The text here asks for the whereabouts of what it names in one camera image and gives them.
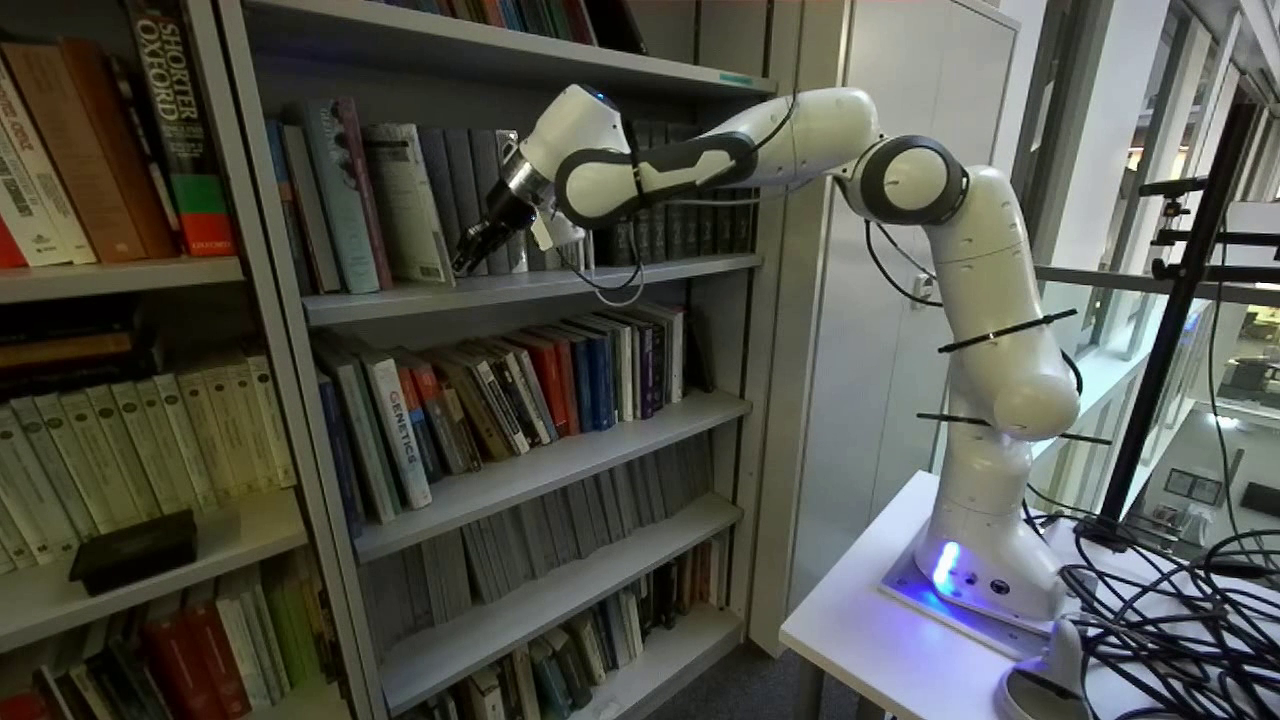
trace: white robotic arm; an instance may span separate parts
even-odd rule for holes
[[[489,216],[459,246],[475,269],[517,228],[544,250],[581,242],[638,206],[697,190],[799,190],[830,177],[844,199],[882,225],[921,225],[953,326],[953,425],[935,510],[911,546],[914,570],[959,610],[1006,626],[1047,626],[1060,610],[1057,559],[1018,526],[1030,439],[1075,422],[1071,372],[1038,312],[1027,231],[997,169],[964,169],[924,137],[882,141],[854,90],[816,90],[756,106],[704,137],[635,155],[618,118],[564,90],[503,165]]]

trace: white bookshelf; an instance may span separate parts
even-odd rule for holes
[[[0,305],[239,285],[239,256],[0,274]]]
[[[756,264],[758,264],[756,256],[697,256],[697,261],[648,264],[644,285],[747,274]],[[618,287],[628,276],[632,269],[588,274],[588,281],[603,287]],[[590,287],[570,274],[527,274],[527,276],[475,276],[475,281],[459,281],[459,287],[388,287],[375,295],[308,295],[302,305],[308,305],[313,329],[335,329],[335,326],[369,326],[369,322],[392,322],[392,316],[583,295],[583,294]]]
[[[590,689],[590,706],[570,711],[570,720],[644,716],[741,642],[742,626],[706,610],[679,615],[670,630],[653,630],[644,651],[628,668],[609,671],[603,684]]]
[[[610,433],[564,437],[527,456],[489,464],[480,471],[449,477],[445,485],[430,487],[435,502],[429,510],[403,513],[392,526],[362,528],[357,537],[357,552],[362,563],[392,558],[401,548],[463,528],[480,518],[503,513],[533,498],[588,482],[603,467],[628,464],[635,456],[648,456],[687,437],[730,425],[742,413],[747,403],[735,396],[699,392],[699,396],[687,396],[683,403],[657,413],[653,422],[618,425]]]
[[[628,581],[668,563],[670,558],[730,528],[741,510],[719,498],[693,502],[665,526],[648,526],[590,558],[564,563],[493,603],[472,610],[459,619],[403,638],[378,659],[384,700],[394,711],[445,691],[489,659],[498,659],[518,642],[554,630],[588,603],[610,597]]]
[[[251,498],[239,510],[195,526],[195,559],[172,573],[87,597],[67,581],[62,563],[43,563],[27,573],[0,577],[0,656],[56,638],[124,610],[185,592],[191,584],[215,581],[225,573],[273,559],[308,546],[302,518],[291,491]]]
[[[325,48],[330,63],[375,63],[388,72],[463,68],[503,83],[623,83],[644,92],[762,97],[769,82],[566,43],[533,31],[468,24],[451,16],[370,0],[246,0],[251,43],[278,57]]]

